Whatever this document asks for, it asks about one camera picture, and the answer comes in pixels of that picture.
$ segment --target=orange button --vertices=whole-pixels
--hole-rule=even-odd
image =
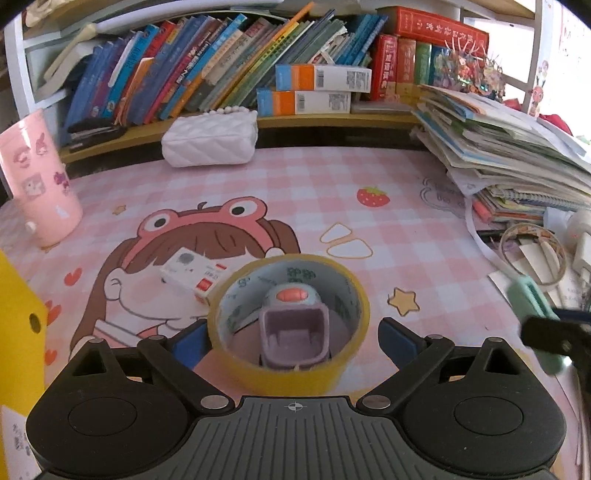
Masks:
[[[308,298],[308,292],[303,288],[286,288],[278,292],[275,298],[279,301],[297,302]]]

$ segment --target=pink pen holder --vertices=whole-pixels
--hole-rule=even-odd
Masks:
[[[60,242],[76,228],[82,207],[41,110],[0,134],[0,167],[40,247]]]

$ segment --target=strawberry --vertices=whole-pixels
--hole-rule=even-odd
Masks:
[[[390,198],[385,192],[375,187],[364,187],[357,190],[357,199],[366,207],[383,207],[390,203]]]

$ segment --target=heart illustration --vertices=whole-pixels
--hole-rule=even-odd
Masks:
[[[49,312],[47,313],[47,326],[49,327],[59,316],[61,313],[61,305],[53,306],[53,302],[51,300],[47,300],[45,302],[45,306]]]
[[[45,350],[45,364],[51,365],[56,361],[57,350]]]
[[[78,267],[77,269],[75,269],[72,273],[68,273],[65,277],[64,277],[64,283],[68,286],[68,287],[73,287],[76,282],[78,280],[80,280],[80,277],[82,276],[82,269],[80,267]]]

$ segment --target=cartoon girl's hair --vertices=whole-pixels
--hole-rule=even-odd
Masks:
[[[190,215],[208,212],[220,212],[222,206],[203,208],[205,202],[198,205],[197,210],[174,212],[179,219]],[[141,228],[158,226],[163,215],[156,212],[146,218]],[[281,248],[285,253],[300,253],[296,234],[291,227],[279,220],[259,218],[256,223],[268,234],[272,246]],[[213,260],[237,257],[250,253],[255,258],[264,258],[265,250],[247,231],[227,223],[199,222],[179,226],[155,236],[131,260],[129,255],[141,241],[141,233],[120,243],[107,257],[96,276],[90,291],[86,310],[78,328],[70,342],[72,350],[81,338],[92,335],[97,320],[106,317],[105,280],[116,268],[123,268],[126,273],[137,273],[149,265],[164,265],[181,247],[193,250]]]

